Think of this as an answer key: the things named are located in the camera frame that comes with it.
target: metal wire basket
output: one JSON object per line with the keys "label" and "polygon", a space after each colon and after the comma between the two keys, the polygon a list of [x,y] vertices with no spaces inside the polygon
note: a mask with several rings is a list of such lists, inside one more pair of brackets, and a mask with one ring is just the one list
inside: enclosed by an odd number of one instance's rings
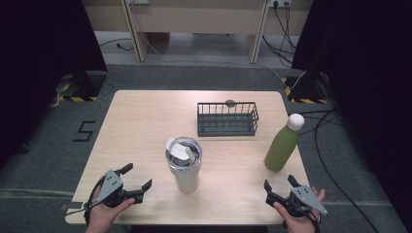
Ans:
{"label": "metal wire basket", "polygon": [[254,136],[257,129],[255,102],[197,103],[199,137]]}

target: white bottle cap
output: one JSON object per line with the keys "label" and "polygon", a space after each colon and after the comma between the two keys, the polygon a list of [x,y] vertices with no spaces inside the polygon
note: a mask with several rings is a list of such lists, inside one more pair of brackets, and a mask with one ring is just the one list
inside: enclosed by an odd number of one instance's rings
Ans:
{"label": "white bottle cap", "polygon": [[303,124],[305,123],[305,118],[299,114],[292,114],[289,116],[288,119],[288,128],[294,131],[298,131],[302,128]]}

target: black curtain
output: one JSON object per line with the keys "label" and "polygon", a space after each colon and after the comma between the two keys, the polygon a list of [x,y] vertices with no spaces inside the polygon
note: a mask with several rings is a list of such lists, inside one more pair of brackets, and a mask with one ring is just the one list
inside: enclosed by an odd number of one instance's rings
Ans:
{"label": "black curtain", "polygon": [[0,165],[26,142],[66,74],[107,71],[81,0],[0,3]]}
{"label": "black curtain", "polygon": [[354,143],[410,232],[411,12],[409,0],[315,0],[292,65],[328,74]]}

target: power outlet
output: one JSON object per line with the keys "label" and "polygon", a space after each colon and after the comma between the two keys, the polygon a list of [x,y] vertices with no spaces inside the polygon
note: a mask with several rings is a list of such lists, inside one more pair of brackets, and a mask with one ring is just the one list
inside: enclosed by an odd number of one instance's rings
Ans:
{"label": "power outlet", "polygon": [[286,8],[287,4],[289,4],[289,6],[292,4],[292,0],[269,0],[269,7],[273,8],[275,1],[278,2],[278,8]]}

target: wooden table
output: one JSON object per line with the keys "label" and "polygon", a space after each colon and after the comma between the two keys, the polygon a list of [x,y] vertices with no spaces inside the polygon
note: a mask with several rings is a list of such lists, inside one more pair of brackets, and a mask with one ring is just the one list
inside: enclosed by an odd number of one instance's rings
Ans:
{"label": "wooden table", "polygon": [[[198,102],[253,101],[259,120],[255,136],[197,137]],[[275,134],[288,119],[281,95],[273,91],[121,90],[113,99],[73,197],[85,202],[97,180],[109,169],[127,163],[134,168],[121,176],[124,189],[140,189],[153,179],[143,204],[120,214],[121,224],[280,224],[282,218],[265,204],[268,179],[273,191],[287,197],[292,174],[308,184],[296,149],[280,172],[266,169],[263,159]],[[181,192],[165,159],[171,137],[192,137],[203,148],[199,188]],[[83,213],[66,217],[85,223]]]}

